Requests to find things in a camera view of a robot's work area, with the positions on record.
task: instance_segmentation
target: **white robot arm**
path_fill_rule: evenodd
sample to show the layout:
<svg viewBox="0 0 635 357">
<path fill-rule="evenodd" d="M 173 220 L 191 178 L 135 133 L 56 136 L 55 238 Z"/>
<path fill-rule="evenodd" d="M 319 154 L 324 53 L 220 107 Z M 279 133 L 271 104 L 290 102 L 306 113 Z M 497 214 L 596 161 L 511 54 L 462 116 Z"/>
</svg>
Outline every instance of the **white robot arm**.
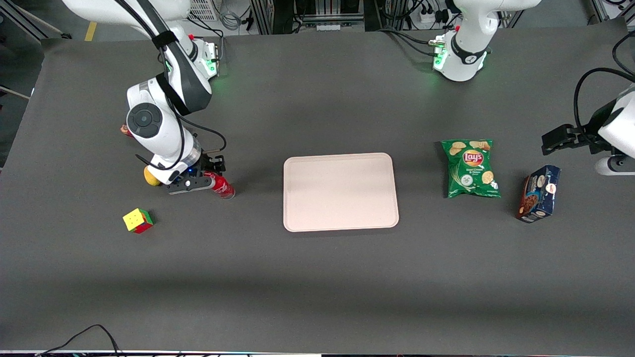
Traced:
<svg viewBox="0 0 635 357">
<path fill-rule="evenodd" d="M 519 11 L 536 6 L 540 0 L 454 0 L 463 14 L 460 30 L 437 36 L 437 59 L 432 68 L 448 79 L 468 81 L 483 68 L 487 46 L 498 29 L 496 11 Z"/>
<path fill-rule="evenodd" d="M 217 75 L 216 46 L 190 38 L 176 21 L 187 17 L 190 1 L 63 2 L 89 21 L 129 25 L 139 30 L 161 52 L 165 72 L 128 89 L 130 111 L 126 124 L 134 138 L 154 154 L 148 171 L 160 182 L 172 183 L 201 157 L 199 142 L 183 128 L 179 118 L 208 105 L 208 81 Z"/>
</svg>

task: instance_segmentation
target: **red soda can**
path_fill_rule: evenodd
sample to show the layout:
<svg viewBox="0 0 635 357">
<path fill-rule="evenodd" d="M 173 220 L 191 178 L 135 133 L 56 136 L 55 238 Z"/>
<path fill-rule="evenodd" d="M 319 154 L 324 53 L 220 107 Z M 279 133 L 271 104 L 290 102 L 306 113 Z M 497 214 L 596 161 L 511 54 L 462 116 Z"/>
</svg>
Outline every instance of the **red soda can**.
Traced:
<svg viewBox="0 0 635 357">
<path fill-rule="evenodd" d="M 216 192 L 222 199 L 232 199 L 236 195 L 233 186 L 225 180 L 225 177 L 217 175 L 211 171 L 205 171 L 203 176 L 207 176 L 213 180 L 211 185 L 212 191 Z"/>
</svg>

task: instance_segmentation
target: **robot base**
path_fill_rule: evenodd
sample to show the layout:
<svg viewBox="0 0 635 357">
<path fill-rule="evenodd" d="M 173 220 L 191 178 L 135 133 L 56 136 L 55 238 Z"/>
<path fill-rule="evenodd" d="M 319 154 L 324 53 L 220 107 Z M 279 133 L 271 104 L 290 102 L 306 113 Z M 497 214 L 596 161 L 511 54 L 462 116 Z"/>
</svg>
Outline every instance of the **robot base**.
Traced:
<svg viewBox="0 0 635 357">
<path fill-rule="evenodd" d="M 601 158 L 595 166 L 597 173 L 604 176 L 635 175 L 635 159 L 627 155 L 613 155 Z"/>
<path fill-rule="evenodd" d="M 452 37 L 456 34 L 456 31 L 449 31 L 446 34 L 437 36 L 436 40 L 433 41 L 435 44 L 434 52 L 436 57 L 434 57 L 432 69 L 439 71 L 450 81 L 465 82 L 472 79 L 474 75 L 483 68 L 487 52 L 484 52 L 481 58 L 474 56 L 474 62 L 472 64 L 464 64 L 449 45 L 452 41 Z"/>
</svg>

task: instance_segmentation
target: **table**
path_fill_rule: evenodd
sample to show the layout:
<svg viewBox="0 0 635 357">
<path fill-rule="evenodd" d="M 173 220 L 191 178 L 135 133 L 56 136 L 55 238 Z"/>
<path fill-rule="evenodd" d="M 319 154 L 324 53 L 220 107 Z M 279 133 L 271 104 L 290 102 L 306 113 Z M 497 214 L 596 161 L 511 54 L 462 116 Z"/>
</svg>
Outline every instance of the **table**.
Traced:
<svg viewBox="0 0 635 357">
<path fill-rule="evenodd" d="M 624 34 L 623 21 L 500 30 L 467 83 L 381 33 L 229 38 L 190 120 L 227 136 L 232 201 L 145 184 L 134 153 L 148 153 L 119 126 L 126 89 L 161 70 L 149 41 L 46 41 L 0 177 L 0 346 L 101 323 L 123 349 L 632 355 L 633 179 L 597 175 L 586 149 L 540 152 Z M 583 117 L 626 86 L 589 80 Z M 502 199 L 444 198 L 448 138 L 494 140 Z M 392 156 L 399 224 L 285 231 L 285 159 L 355 152 Z M 555 216 L 524 224 L 523 178 L 546 163 L 563 169 Z M 136 207 L 156 219 L 141 236 L 121 220 Z M 73 348 L 109 343 L 94 332 Z"/>
</svg>

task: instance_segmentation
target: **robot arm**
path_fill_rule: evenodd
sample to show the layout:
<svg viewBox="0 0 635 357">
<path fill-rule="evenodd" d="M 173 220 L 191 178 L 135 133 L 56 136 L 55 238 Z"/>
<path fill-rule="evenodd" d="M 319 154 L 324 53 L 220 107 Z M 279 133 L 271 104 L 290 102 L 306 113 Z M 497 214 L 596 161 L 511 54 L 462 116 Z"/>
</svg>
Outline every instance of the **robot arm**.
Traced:
<svg viewBox="0 0 635 357">
<path fill-rule="evenodd" d="M 611 152 L 595 169 L 600 175 L 635 175 L 635 84 L 598 109 L 581 129 L 565 124 L 542 136 L 542 153 L 589 146 L 591 154 Z"/>
<path fill-rule="evenodd" d="M 176 21 L 189 14 L 189 0 L 63 0 L 89 21 L 129 25 L 152 39 L 166 72 L 128 89 L 131 134 L 154 154 L 148 171 L 172 183 L 201 157 L 201 146 L 180 118 L 207 107 L 209 79 L 217 74 L 214 44 L 190 38 Z"/>
<path fill-rule="evenodd" d="M 437 36 L 431 44 L 438 46 L 440 57 L 433 69 L 452 81 L 463 82 L 483 68 L 486 49 L 498 29 L 496 11 L 518 11 L 536 6 L 540 0 L 454 0 L 463 13 L 460 31 Z"/>
</svg>

